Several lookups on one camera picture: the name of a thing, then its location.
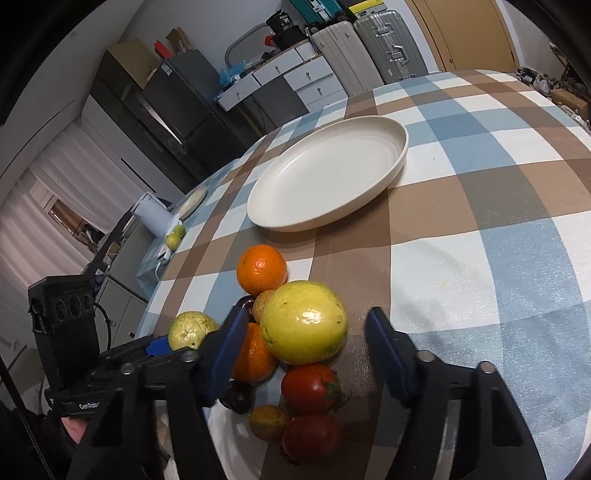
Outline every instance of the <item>tablecloth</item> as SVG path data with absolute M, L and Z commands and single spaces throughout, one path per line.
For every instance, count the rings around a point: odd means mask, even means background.
M 331 225 L 302 233 L 254 226 L 246 201 L 286 148 L 343 118 L 383 115 L 409 133 L 407 163 L 387 191 Z M 155 286 L 138 333 L 166 333 L 175 315 L 223 320 L 244 295 L 236 263 L 267 243 L 289 278 L 328 284 L 350 317 L 334 367 L 350 401 L 340 452 L 294 467 L 220 405 L 209 427 L 229 478 L 384 478 L 404 415 L 371 368 L 363 324 L 381 306 L 394 328 L 444 361 L 500 370 L 550 480 L 562 479 L 591 437 L 591 137 L 513 77 L 440 73 L 377 88 L 290 122 L 208 179 L 209 192 Z M 153 254 L 144 273 L 153 270 Z M 277 403 L 278 370 L 257 393 Z M 453 435 L 443 443 L 445 475 Z

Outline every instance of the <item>screw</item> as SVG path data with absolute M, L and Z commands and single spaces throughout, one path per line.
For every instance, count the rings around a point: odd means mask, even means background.
M 121 365 L 121 373 L 124 375 L 129 375 L 132 374 L 133 372 L 135 372 L 135 365 L 134 364 L 130 364 L 130 363 L 126 363 Z
M 482 362 L 480 369 L 486 374 L 493 374 L 496 372 L 496 367 L 490 362 Z
M 435 355 L 433 355 L 429 350 L 419 350 L 417 352 L 417 358 L 421 361 L 421 362 L 433 362 L 433 360 L 435 360 Z
M 183 359 L 183 362 L 194 362 L 198 357 L 199 357 L 199 354 L 197 353 L 196 350 L 187 350 L 181 356 L 181 358 Z

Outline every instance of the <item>wooden door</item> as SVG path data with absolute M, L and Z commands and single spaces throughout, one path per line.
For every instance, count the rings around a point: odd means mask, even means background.
M 446 70 L 515 70 L 512 44 L 495 0 L 408 1 Z

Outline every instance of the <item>curtain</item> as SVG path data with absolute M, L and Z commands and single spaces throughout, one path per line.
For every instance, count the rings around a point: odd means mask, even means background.
M 62 202 L 104 233 L 143 194 L 74 120 L 29 166 Z
M 17 181 L 0 206 L 0 335 L 31 344 L 29 285 L 49 275 L 78 275 L 87 263 Z

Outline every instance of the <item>white drawer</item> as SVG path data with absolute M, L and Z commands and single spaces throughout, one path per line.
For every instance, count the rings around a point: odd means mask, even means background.
M 306 85 L 315 82 L 316 80 L 320 80 L 328 75 L 333 73 L 330 65 L 326 61 L 324 57 L 320 57 L 319 59 L 312 60 L 300 67 L 297 67 L 295 70 L 292 70 L 289 73 L 285 74 L 285 79 L 287 83 L 290 84 L 290 87 L 294 90 L 299 90 Z
M 252 73 L 249 73 L 223 92 L 217 102 L 225 111 L 228 111 L 259 88 L 261 88 L 261 85 L 252 76 Z
M 320 80 L 306 85 L 305 87 L 296 91 L 304 105 L 309 105 L 312 102 L 321 100 L 331 93 L 343 90 L 343 86 L 338 81 L 335 75 L 330 75 Z
M 308 41 L 308 42 L 304 43 L 303 45 L 296 47 L 295 49 L 300 54 L 300 57 L 302 57 L 302 59 L 304 59 L 304 61 L 310 60 L 311 58 L 316 57 L 316 55 L 318 55 L 316 53 L 316 50 L 314 49 L 314 45 L 312 45 L 311 41 Z
M 269 60 L 261 68 L 253 72 L 253 75 L 261 85 L 264 85 L 293 67 L 297 67 L 302 62 L 300 54 L 296 49 L 292 48 Z
M 310 113 L 317 112 L 318 110 L 322 110 L 325 106 L 338 102 L 339 100 L 344 100 L 345 98 L 347 98 L 347 92 L 339 90 L 338 92 L 331 93 L 320 100 L 316 100 L 315 102 L 306 105 L 306 108 Z

